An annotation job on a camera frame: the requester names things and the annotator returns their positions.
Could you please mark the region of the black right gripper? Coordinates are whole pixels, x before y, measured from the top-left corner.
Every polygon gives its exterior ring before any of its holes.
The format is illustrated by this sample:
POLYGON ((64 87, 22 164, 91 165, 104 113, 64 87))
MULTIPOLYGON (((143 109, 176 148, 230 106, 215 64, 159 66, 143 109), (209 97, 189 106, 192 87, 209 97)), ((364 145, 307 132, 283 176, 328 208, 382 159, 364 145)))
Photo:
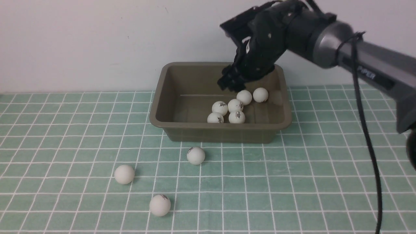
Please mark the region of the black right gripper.
POLYGON ((249 23, 252 37, 237 47, 232 65, 217 81, 221 90, 240 92, 262 79, 287 50, 309 59, 309 8, 304 2, 267 2, 249 23))

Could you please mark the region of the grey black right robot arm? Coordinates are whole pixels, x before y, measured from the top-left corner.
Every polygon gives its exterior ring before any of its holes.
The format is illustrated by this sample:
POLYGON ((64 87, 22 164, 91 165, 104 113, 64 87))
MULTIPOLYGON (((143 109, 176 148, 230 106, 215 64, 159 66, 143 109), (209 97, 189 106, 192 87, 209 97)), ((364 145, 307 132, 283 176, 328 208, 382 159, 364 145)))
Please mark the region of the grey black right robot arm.
POLYGON ((365 42, 361 33, 320 10, 313 0, 275 0, 252 7, 220 24, 237 46, 234 62, 222 71, 220 89, 239 92, 245 83, 275 69, 287 50, 320 68, 339 66, 396 102, 396 130, 410 130, 407 156, 415 166, 415 58, 365 42))

